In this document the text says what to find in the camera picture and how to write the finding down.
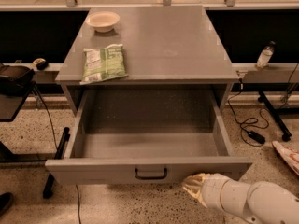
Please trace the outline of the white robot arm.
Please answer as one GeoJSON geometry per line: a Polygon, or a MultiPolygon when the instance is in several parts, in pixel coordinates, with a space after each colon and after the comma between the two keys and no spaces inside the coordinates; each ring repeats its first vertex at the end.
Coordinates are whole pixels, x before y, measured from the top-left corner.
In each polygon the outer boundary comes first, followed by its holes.
{"type": "Polygon", "coordinates": [[[185,178],[182,187],[204,207],[249,224],[299,224],[298,198],[274,183],[248,184],[220,174],[197,174],[185,178]]]}

